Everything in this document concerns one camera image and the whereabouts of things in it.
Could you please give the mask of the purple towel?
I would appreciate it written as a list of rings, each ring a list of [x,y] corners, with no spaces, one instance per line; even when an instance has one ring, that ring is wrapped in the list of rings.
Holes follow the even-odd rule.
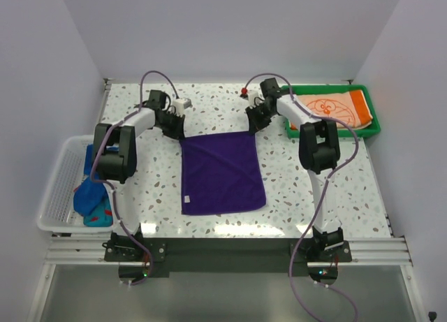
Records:
[[[256,137],[247,131],[188,137],[182,149],[182,214],[251,212],[267,203]]]

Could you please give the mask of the orange Doraemon towel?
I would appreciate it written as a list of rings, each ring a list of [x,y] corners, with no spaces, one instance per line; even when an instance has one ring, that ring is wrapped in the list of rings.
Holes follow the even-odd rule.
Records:
[[[352,129],[363,129],[373,121],[365,95],[360,89],[334,94],[298,95],[314,115],[342,120]]]

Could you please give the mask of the blue towel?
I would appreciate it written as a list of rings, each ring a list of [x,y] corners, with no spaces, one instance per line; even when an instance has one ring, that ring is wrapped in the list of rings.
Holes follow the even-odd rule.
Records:
[[[89,177],[92,169],[92,152],[93,145],[87,145],[83,168],[83,174],[87,177],[74,190],[73,208],[84,218],[90,216],[99,218],[105,215],[106,219],[110,219],[112,212],[107,191],[102,184],[92,182]]]

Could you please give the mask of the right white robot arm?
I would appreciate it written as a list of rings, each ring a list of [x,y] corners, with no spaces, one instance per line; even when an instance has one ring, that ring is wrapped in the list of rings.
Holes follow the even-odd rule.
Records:
[[[261,92],[241,89],[240,97],[249,103],[245,109],[249,132],[255,134],[265,129],[276,115],[299,128],[298,158],[309,175],[315,204],[311,252],[317,260],[326,261],[344,241],[335,192],[330,188],[331,174],[340,159],[337,125],[316,116],[292,89],[280,89],[275,78],[262,81],[260,87]]]

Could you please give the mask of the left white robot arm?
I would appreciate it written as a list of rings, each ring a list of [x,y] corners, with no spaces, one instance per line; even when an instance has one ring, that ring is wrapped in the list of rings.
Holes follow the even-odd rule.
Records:
[[[173,140],[185,138],[185,110],[191,106],[188,98],[171,98],[167,93],[153,89],[146,101],[139,102],[136,111],[118,122],[96,125],[90,178],[92,182],[102,184],[108,193],[113,233],[135,235],[140,227],[126,185],[137,170],[138,137],[156,127]]]

